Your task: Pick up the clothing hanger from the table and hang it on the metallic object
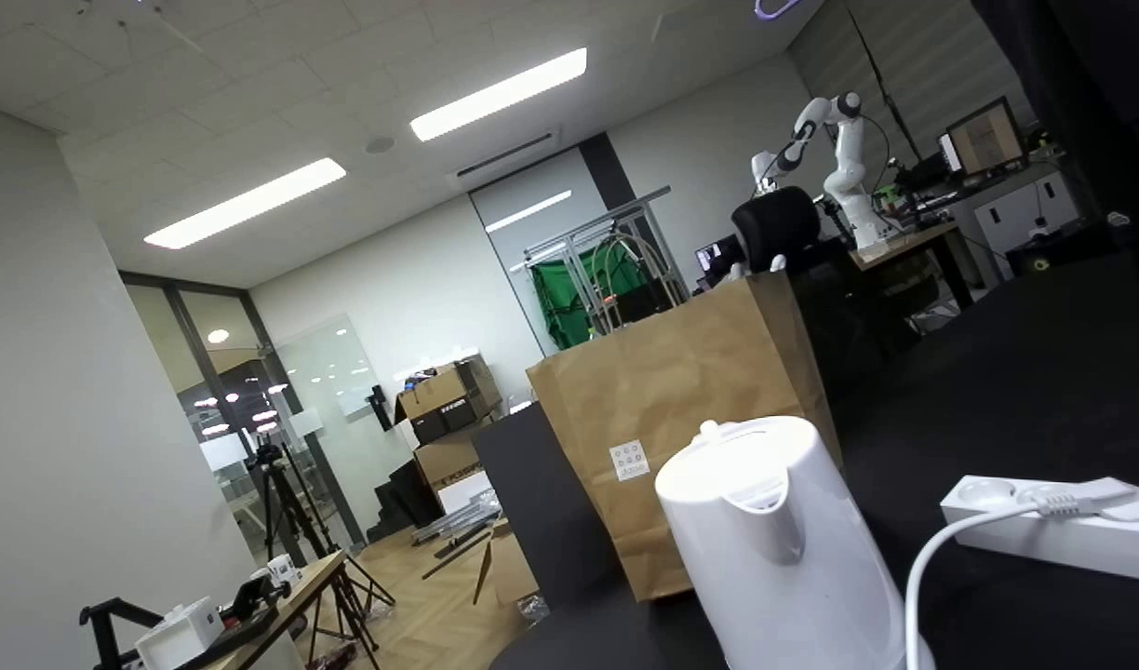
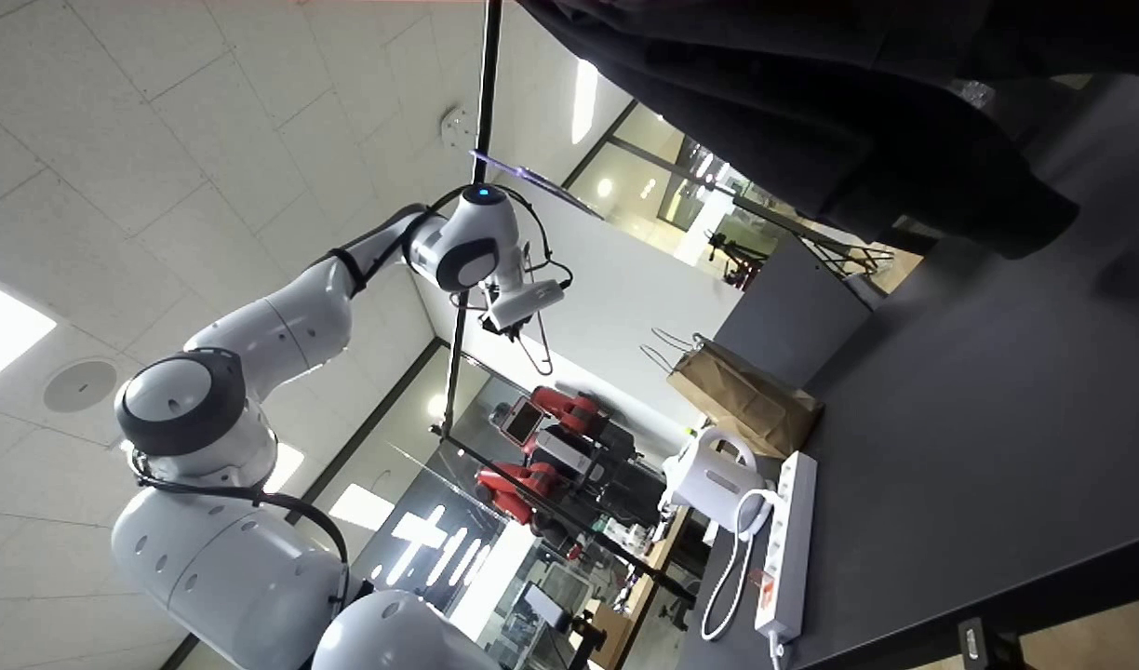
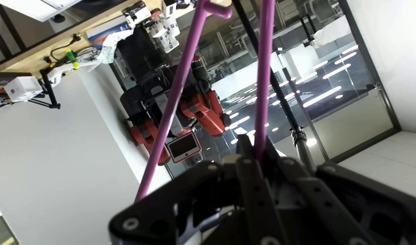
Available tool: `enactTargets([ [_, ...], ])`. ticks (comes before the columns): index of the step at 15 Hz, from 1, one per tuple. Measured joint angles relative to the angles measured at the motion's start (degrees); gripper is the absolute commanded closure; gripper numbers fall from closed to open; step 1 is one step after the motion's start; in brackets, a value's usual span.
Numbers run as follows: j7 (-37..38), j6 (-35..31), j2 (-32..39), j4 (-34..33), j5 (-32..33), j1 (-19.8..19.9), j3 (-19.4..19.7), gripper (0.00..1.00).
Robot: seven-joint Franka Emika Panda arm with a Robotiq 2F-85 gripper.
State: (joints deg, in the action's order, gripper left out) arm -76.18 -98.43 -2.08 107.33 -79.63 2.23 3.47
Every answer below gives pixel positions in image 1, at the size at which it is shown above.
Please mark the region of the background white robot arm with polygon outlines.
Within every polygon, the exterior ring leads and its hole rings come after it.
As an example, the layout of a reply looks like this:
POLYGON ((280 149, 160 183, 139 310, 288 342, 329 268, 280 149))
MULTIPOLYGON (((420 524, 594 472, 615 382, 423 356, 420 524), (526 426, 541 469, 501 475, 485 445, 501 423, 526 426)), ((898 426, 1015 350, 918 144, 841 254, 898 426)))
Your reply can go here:
POLYGON ((824 194, 846 216, 855 250, 882 247, 886 222, 862 191, 862 101, 855 91, 811 95, 794 117, 789 140, 749 158, 750 191, 769 194, 784 170, 799 166, 819 130, 834 135, 834 170, 824 180, 824 194))

